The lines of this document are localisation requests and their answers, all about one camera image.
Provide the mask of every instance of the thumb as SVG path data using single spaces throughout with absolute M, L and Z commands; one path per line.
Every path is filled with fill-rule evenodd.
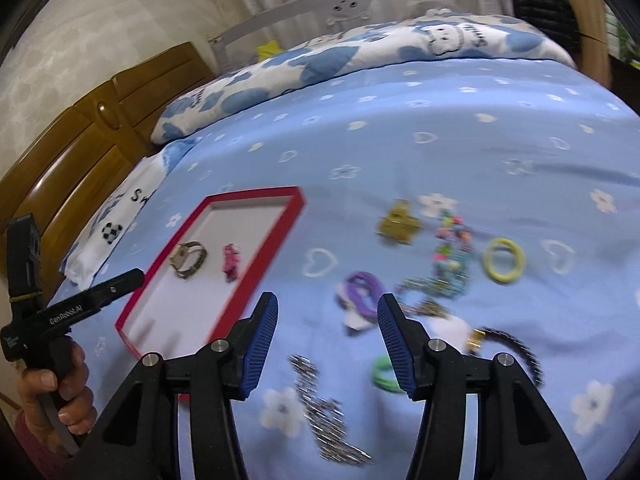
M 17 391 L 22 401 L 24 421 L 31 433 L 50 431 L 49 419 L 40 407 L 38 396 L 54 392 L 58 388 L 58 379 L 50 370 L 27 369 L 18 378 Z

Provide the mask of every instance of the pink sleeve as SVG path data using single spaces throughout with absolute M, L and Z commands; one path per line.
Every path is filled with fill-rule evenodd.
M 62 468 L 68 459 L 56 455 L 37 441 L 27 428 L 24 412 L 15 421 L 15 436 L 33 465 L 46 480 L 63 480 Z

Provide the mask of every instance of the patterned wallpaper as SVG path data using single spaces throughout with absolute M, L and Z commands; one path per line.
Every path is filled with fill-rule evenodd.
M 213 65 L 207 35 L 232 24 L 216 0 L 50 0 L 0 66 L 0 178 L 114 73 L 184 41 Z

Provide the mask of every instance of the wooden headboard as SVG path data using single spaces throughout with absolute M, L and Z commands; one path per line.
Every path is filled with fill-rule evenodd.
M 82 228 L 144 156 L 164 108 L 214 74 L 183 43 L 113 76 L 64 110 L 0 180 L 0 272 L 6 278 L 7 222 L 32 213 L 42 234 L 45 301 Z

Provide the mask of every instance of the red and white tray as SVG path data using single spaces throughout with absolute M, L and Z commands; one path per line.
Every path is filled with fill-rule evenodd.
M 158 352 L 165 359 L 189 355 L 225 337 L 242 316 L 262 276 L 302 208 L 298 187 L 276 187 L 207 196 L 155 259 L 145 285 L 127 302 L 116 329 L 136 358 Z M 169 254 L 178 243 L 207 249 L 190 278 L 176 276 Z M 226 282 L 223 247 L 239 248 L 239 278 Z

